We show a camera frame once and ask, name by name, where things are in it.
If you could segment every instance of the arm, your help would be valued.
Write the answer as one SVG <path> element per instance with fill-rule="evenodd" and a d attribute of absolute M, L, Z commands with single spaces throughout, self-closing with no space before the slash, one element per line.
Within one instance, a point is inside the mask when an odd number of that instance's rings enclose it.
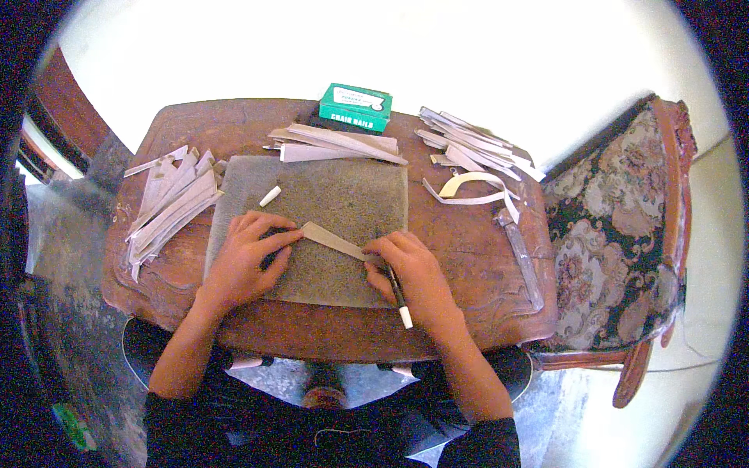
<path fill-rule="evenodd" d="M 161 398 L 190 398 L 203 381 L 216 331 L 234 307 L 249 303 L 270 290 L 286 269 L 291 247 L 301 231 L 258 238 L 271 226 L 295 229 L 286 218 L 250 211 L 229 225 L 226 241 L 216 257 L 195 302 L 166 345 L 148 389 Z M 263 258 L 281 249 L 267 270 Z"/>
<path fill-rule="evenodd" d="M 401 280 L 413 322 L 422 327 L 442 357 L 450 390 L 469 422 L 512 418 L 505 386 L 470 337 L 463 311 L 450 293 L 440 265 L 410 232 L 393 232 L 367 244 L 364 252 L 381 255 Z M 389 281 L 373 265 L 365 264 L 367 279 L 391 302 Z"/>

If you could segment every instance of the curved cream strip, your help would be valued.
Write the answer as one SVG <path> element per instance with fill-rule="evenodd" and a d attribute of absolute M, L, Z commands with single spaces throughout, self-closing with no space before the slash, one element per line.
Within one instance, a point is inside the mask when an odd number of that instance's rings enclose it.
<path fill-rule="evenodd" d="M 505 189 L 505 183 L 494 174 L 488 172 L 466 172 L 465 174 L 456 175 L 452 179 L 448 180 L 447 183 L 440 190 L 440 197 L 452 198 L 458 191 L 458 187 L 464 182 L 470 182 L 472 180 L 485 180 L 486 182 L 495 182 L 501 184 L 502 188 Z"/>
<path fill-rule="evenodd" d="M 454 179 L 459 178 L 460 176 L 453 177 L 448 183 L 452 182 Z M 431 196 L 435 197 L 437 201 L 444 204 L 484 204 L 484 203 L 491 203 L 492 201 L 497 200 L 504 200 L 505 207 L 510 212 L 510 216 L 512 217 L 512 220 L 515 221 L 515 224 L 517 224 L 520 221 L 520 212 L 515 207 L 515 205 L 512 203 L 512 200 L 510 199 L 510 191 L 505 188 L 502 192 L 492 193 L 491 195 L 486 195 L 483 197 L 476 197 L 476 198 L 442 198 L 440 197 L 434 189 L 431 188 L 431 185 L 429 185 L 429 182 L 424 178 L 422 179 L 422 185 L 424 188 L 427 189 L 429 193 L 431 193 Z"/>

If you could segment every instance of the wooden chair frame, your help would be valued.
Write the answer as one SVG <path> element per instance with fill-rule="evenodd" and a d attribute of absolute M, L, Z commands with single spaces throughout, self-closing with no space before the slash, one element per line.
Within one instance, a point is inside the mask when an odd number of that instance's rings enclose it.
<path fill-rule="evenodd" d="M 661 263 L 671 269 L 683 290 L 691 228 L 689 168 L 692 158 L 697 155 L 697 146 L 692 136 L 687 106 L 683 101 L 677 103 L 663 101 L 654 94 L 639 100 L 606 130 L 590 139 L 565 162 L 554 168 L 549 174 L 549 180 L 590 155 L 593 149 L 616 138 L 627 129 L 628 125 L 647 105 L 652 106 L 666 154 L 666 213 Z M 613 405 L 616 408 L 623 408 L 637 393 L 645 377 L 653 341 L 660 338 L 661 346 L 666 347 L 673 334 L 673 327 L 674 323 L 672 322 L 660 337 L 642 340 L 623 350 L 540 353 L 531 350 L 529 347 L 524 349 L 533 356 L 537 369 L 544 371 L 622 364 L 624 367 L 619 385 L 613 394 Z"/>

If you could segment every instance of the wooden table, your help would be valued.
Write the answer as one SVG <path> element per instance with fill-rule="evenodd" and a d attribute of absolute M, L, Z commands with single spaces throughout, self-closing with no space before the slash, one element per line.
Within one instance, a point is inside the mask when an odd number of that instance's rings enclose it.
<path fill-rule="evenodd" d="M 216 100 L 169 106 L 155 117 L 133 165 L 189 144 L 217 159 L 235 154 L 268 154 L 266 135 L 310 115 L 316 102 L 288 99 Z M 430 148 L 414 135 L 427 130 L 418 117 L 393 112 L 385 136 L 398 139 L 408 165 L 409 230 L 437 256 L 469 330 L 484 350 L 546 338 L 557 320 L 554 258 L 540 186 L 523 175 L 508 182 L 523 202 L 520 230 L 533 257 L 546 306 L 535 311 L 504 232 L 491 223 L 492 206 L 439 204 L 424 189 L 422 177 L 441 186 L 451 174 L 432 167 Z M 201 283 L 213 208 L 206 209 L 174 236 L 158 258 L 130 278 L 124 242 L 136 218 L 147 172 L 125 179 L 117 195 L 114 223 L 107 234 L 102 292 L 111 306 L 165 329 L 174 330 L 192 305 Z M 461 188 L 460 196 L 482 196 L 485 183 Z M 353 309 L 260 300 L 232 312 L 219 343 L 254 353 L 337 362 L 405 362 L 433 359 L 435 350 L 417 329 L 405 330 L 394 309 Z"/>

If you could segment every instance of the green box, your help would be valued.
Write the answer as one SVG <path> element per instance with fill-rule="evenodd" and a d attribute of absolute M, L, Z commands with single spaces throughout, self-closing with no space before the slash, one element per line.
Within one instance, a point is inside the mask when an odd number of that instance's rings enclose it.
<path fill-rule="evenodd" d="M 320 100 L 320 117 L 381 132 L 390 122 L 391 105 L 388 93 L 331 83 Z"/>

